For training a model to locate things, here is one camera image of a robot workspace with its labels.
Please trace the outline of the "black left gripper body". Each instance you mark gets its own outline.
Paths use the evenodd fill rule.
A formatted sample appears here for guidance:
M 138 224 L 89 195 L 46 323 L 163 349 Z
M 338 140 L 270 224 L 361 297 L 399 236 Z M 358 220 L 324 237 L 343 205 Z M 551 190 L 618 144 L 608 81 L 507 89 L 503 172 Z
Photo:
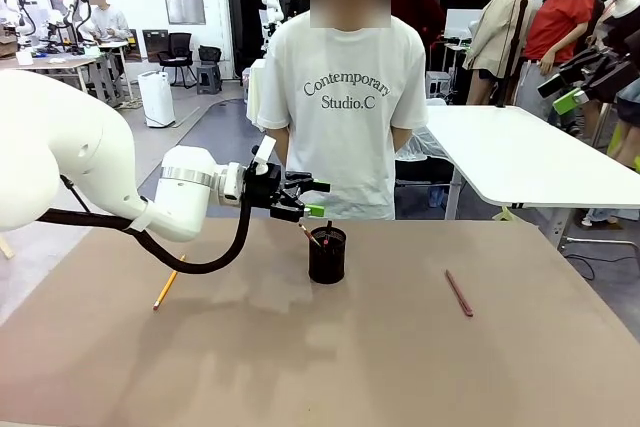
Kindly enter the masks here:
M 251 163 L 244 174 L 242 201 L 252 208 L 270 209 L 278 199 L 281 181 L 280 165 Z

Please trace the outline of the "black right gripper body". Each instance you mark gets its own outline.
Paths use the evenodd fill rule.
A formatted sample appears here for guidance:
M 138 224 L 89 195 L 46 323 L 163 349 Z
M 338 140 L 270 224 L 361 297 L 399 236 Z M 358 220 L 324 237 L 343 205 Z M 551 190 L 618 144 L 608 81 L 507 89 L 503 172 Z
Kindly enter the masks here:
M 639 78 L 639 57 L 611 48 L 591 47 L 564 64 L 567 83 L 578 83 L 577 99 L 612 102 L 617 93 Z

